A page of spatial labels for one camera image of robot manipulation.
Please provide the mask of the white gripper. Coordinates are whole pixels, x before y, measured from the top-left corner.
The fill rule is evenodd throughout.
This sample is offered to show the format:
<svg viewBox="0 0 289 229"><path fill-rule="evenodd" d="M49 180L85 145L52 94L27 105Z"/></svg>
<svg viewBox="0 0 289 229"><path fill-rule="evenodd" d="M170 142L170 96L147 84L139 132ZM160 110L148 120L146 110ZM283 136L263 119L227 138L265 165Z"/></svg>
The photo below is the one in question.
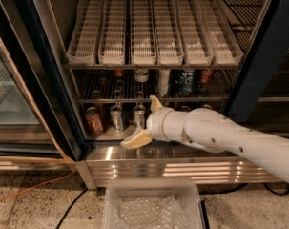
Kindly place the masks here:
<svg viewBox="0 0 289 229"><path fill-rule="evenodd" d="M146 121L147 130L137 127L134 133L120 142L126 149L138 149L152 142L159 141L182 142L185 139L183 131L186 113L163 107L155 95L150 96L152 113Z"/></svg>

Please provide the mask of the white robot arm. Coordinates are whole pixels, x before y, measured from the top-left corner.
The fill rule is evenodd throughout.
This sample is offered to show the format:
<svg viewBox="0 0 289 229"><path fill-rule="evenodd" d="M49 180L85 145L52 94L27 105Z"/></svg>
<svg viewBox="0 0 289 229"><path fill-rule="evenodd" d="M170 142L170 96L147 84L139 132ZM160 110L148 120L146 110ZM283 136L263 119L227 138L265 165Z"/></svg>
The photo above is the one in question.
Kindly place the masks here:
<svg viewBox="0 0 289 229"><path fill-rule="evenodd" d="M289 139L243 127L209 109L190 112L163 106L152 95L146 127L138 127L121 142L126 149L138 149L154 140L175 141L210 153L230 152L241 156L275 177L289 183Z"/></svg>

